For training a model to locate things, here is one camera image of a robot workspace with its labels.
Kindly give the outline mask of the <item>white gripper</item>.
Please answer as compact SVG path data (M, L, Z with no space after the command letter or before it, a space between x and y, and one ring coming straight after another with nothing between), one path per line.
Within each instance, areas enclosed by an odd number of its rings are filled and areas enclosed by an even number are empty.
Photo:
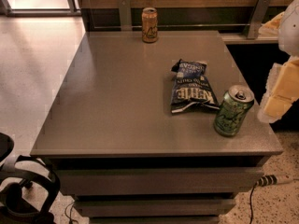
M299 0L293 0L284 13L263 24L259 35L278 35L279 49L291 56L299 56ZM265 87L258 120L274 123L299 99L299 58L291 57L284 64L274 63Z

